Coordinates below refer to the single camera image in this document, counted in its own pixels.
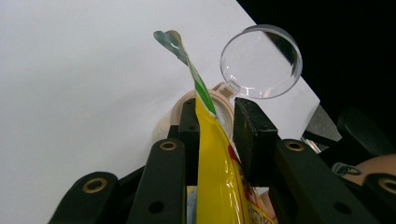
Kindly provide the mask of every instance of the white surface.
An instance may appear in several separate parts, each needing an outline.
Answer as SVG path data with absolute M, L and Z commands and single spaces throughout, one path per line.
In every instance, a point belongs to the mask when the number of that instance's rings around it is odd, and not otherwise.
M 193 89 L 154 31 L 177 30 L 212 88 L 222 48 L 253 24 L 232 0 L 1 1 L 0 223 L 46 223 L 80 177 L 145 164 L 156 125 Z M 300 79 L 259 104 L 299 138 L 318 97 Z

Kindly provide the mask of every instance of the screw hole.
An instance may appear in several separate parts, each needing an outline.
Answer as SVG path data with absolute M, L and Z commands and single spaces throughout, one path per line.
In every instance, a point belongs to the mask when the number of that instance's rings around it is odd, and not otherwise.
M 175 142 L 163 142 L 160 144 L 160 149 L 170 151 L 175 149 L 177 144 Z
M 304 150 L 304 147 L 297 142 L 288 142 L 286 144 L 286 147 L 293 151 L 303 151 Z
M 104 189 L 107 185 L 107 180 L 102 177 L 96 177 L 85 182 L 82 190 L 86 193 L 96 193 Z
M 150 213 L 161 213 L 164 208 L 165 205 L 162 202 L 154 202 L 148 206 Z
M 335 208 L 335 210 L 337 210 L 338 212 L 340 212 L 342 214 L 345 214 L 345 215 L 352 214 L 352 210 L 350 210 L 350 208 L 344 203 L 335 202 L 332 206 Z
M 394 179 L 380 178 L 379 186 L 392 194 L 396 194 L 396 181 Z

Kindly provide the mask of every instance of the beige plastic part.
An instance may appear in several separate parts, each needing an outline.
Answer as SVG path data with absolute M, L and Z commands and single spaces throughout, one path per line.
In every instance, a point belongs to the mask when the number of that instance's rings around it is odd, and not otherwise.
M 220 82 L 216 87 L 212 90 L 208 89 L 209 94 L 212 96 L 213 103 L 215 106 L 217 105 L 222 114 L 225 116 L 227 120 L 227 125 L 229 130 L 224 130 L 230 139 L 232 139 L 233 133 L 233 105 L 230 103 L 230 98 L 235 96 L 234 91 L 228 87 L 224 82 Z M 195 90 L 188 91 L 184 94 L 174 105 L 171 117 L 170 117 L 170 124 L 171 125 L 178 125 L 181 116 L 181 110 L 183 108 L 183 103 L 195 98 Z
M 396 153 L 374 157 L 368 161 L 363 161 L 356 166 L 361 170 L 361 175 L 343 175 L 343 178 L 358 185 L 363 185 L 364 179 L 369 174 L 385 173 L 396 175 L 394 164 L 396 164 Z

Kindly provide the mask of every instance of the black background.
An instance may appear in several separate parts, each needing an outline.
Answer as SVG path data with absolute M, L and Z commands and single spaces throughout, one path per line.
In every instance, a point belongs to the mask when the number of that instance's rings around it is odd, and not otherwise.
M 390 3 L 238 0 L 257 24 L 286 30 L 302 77 L 334 122 L 355 106 L 396 146 L 396 10 Z

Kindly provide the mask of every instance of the yellow plastic bag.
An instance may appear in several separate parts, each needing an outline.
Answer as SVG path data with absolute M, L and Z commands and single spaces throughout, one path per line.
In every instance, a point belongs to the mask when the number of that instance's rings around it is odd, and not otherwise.
M 240 160 L 223 131 L 205 83 L 191 63 L 176 31 L 157 31 L 154 37 L 190 68 L 196 90 L 200 125 L 196 223 L 274 223 L 258 192 L 243 175 Z

